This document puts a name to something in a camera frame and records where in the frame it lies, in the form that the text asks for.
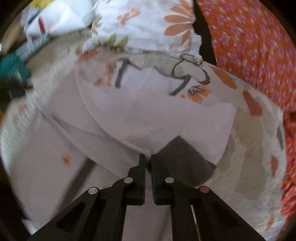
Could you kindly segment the white grey-trimmed floral cardigan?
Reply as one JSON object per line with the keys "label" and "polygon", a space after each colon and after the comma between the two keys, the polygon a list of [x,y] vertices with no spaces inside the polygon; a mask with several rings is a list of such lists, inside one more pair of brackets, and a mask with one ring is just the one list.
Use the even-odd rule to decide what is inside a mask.
{"label": "white grey-trimmed floral cardigan", "polygon": [[140,155],[168,156],[173,176],[198,186],[221,159],[236,108],[197,100],[197,80],[119,58],[81,62],[10,109],[1,153],[35,235],[90,187],[125,178]]}

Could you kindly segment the quilted heart-pattern bedspread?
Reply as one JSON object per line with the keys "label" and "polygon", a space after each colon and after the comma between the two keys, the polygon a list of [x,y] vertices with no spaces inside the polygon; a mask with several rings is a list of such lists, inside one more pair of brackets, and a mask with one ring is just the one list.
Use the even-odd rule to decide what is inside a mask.
{"label": "quilted heart-pattern bedspread", "polygon": [[280,212],[281,185],[287,165],[282,110],[241,79],[207,62],[198,63],[191,56],[131,54],[106,48],[79,56],[74,48],[85,37],[84,32],[62,37],[46,45],[29,61],[35,87],[25,97],[10,104],[1,124],[1,136],[9,109],[14,104],[35,90],[43,90],[81,62],[127,58],[142,67],[156,67],[173,77],[189,74],[198,83],[197,100],[206,101],[214,96],[236,108],[221,159],[212,167],[211,177],[195,187],[209,185],[266,240],[275,240],[285,224]]}

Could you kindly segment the teal printed box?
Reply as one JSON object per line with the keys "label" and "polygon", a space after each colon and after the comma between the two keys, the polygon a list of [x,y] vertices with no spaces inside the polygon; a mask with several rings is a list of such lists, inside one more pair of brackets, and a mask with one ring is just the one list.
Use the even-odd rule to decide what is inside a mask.
{"label": "teal printed box", "polygon": [[29,69],[17,54],[8,54],[1,59],[1,79],[25,84],[30,77]]}

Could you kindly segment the light blue paint set box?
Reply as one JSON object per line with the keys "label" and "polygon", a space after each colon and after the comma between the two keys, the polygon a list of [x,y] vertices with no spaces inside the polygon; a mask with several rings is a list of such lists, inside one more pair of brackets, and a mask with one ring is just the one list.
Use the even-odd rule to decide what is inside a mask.
{"label": "light blue paint set box", "polygon": [[16,56],[22,61],[27,61],[49,42],[48,35],[40,35],[36,39],[30,39],[16,50]]}

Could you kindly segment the orange floral fabric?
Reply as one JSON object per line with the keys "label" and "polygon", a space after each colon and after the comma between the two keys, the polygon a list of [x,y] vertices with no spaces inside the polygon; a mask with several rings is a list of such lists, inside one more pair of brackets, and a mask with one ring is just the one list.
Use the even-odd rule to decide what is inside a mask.
{"label": "orange floral fabric", "polygon": [[251,84],[284,111],[287,170],[281,213],[295,214],[295,45],[260,1],[198,1],[217,66]]}

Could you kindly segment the white floral pillow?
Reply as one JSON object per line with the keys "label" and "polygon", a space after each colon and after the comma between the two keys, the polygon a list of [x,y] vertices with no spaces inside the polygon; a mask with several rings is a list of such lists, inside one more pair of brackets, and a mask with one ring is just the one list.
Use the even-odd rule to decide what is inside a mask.
{"label": "white floral pillow", "polygon": [[201,59],[193,1],[97,1],[94,13],[91,38],[82,45],[82,53],[106,46]]}

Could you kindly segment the white printed paper bag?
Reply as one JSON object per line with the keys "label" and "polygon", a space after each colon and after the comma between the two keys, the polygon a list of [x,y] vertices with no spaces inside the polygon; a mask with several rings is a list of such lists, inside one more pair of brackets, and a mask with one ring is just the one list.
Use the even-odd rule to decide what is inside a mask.
{"label": "white printed paper bag", "polygon": [[21,15],[27,36],[59,36],[83,30],[95,18],[95,1],[31,1]]}

